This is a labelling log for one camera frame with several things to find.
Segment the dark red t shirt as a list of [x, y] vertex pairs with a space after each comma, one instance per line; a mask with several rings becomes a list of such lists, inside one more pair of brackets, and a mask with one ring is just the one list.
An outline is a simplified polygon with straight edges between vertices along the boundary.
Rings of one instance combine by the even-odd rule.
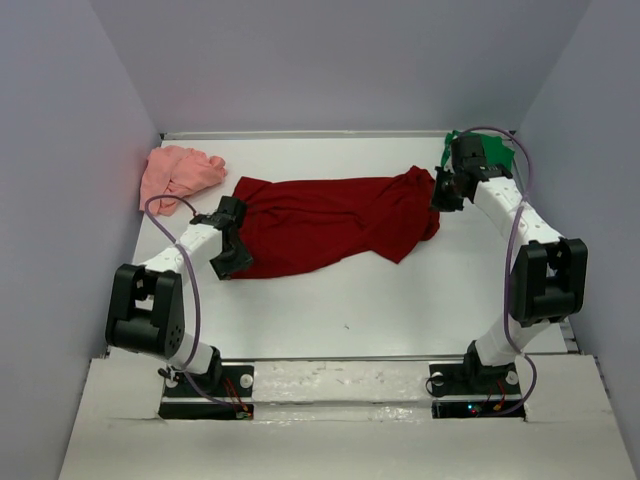
[[233, 192], [247, 214], [240, 238], [253, 258], [238, 279], [310, 273], [374, 252], [400, 263], [440, 227], [435, 180], [411, 167], [395, 177], [268, 182], [242, 177]]

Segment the pink t shirt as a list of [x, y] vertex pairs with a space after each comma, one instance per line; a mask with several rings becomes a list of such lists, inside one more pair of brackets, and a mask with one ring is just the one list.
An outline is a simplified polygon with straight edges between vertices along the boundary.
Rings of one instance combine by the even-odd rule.
[[145, 209], [151, 197], [187, 198], [222, 184], [226, 176], [226, 162], [222, 157], [174, 145], [154, 148], [147, 157], [140, 183], [140, 210]]

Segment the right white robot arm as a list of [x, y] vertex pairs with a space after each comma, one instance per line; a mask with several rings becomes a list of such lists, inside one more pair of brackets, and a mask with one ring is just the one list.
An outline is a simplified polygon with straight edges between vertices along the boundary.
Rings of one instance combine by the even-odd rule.
[[493, 163], [476, 132], [445, 144], [431, 201], [440, 213], [470, 202], [507, 241], [499, 319], [471, 342], [461, 362], [431, 370], [431, 392], [481, 395], [506, 381], [515, 359], [550, 324], [579, 312], [584, 302], [588, 248], [551, 227], [518, 188], [509, 167]]

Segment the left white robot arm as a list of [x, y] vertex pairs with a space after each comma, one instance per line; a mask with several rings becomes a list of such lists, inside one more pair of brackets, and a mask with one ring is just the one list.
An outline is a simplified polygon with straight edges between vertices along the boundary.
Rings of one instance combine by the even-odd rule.
[[121, 265], [114, 274], [107, 314], [108, 345], [145, 354], [167, 364], [162, 373], [210, 395], [223, 377], [219, 350], [200, 340], [202, 307], [196, 263], [229, 280], [253, 263], [240, 238], [247, 204], [223, 196], [212, 213], [192, 212], [180, 237], [160, 227], [170, 246], [146, 260]]

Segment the folded green t shirt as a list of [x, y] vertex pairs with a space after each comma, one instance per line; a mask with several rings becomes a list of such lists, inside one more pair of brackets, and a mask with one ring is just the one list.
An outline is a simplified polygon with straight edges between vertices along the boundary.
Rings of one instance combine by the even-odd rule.
[[[444, 150], [441, 155], [440, 166], [445, 167], [451, 158], [451, 143], [461, 134], [458, 130], [449, 132], [444, 139]], [[481, 140], [487, 162], [490, 165], [501, 164], [512, 171], [515, 152], [506, 146], [503, 139], [496, 135], [487, 135], [484, 133], [472, 132], [471, 135], [478, 136]]]

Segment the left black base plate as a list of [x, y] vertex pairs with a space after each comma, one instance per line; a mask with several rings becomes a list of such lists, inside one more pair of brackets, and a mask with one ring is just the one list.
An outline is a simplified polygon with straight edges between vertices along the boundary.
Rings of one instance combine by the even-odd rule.
[[213, 385], [204, 375], [191, 376], [171, 367], [158, 370], [164, 385], [158, 415], [164, 420], [236, 421], [254, 418], [255, 368], [249, 363], [222, 363]]

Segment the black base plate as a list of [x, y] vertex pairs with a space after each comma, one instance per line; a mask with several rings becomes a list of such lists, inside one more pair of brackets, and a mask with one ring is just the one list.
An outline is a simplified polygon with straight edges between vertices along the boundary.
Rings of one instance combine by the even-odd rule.
[[255, 368], [249, 363], [222, 363], [213, 385], [204, 375], [191, 376], [171, 367], [158, 370], [164, 385], [158, 415], [164, 420], [236, 421], [254, 418]]
[[434, 419], [511, 417], [524, 419], [522, 391], [513, 363], [474, 380], [462, 363], [429, 365], [425, 390], [433, 399]]

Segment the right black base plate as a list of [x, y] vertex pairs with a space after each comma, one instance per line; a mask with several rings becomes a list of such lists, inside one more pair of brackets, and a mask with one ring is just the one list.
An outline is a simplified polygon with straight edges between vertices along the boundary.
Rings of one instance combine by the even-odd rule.
[[462, 363], [429, 365], [425, 390], [433, 399], [434, 419], [511, 417], [524, 419], [522, 391], [513, 363], [474, 380]]

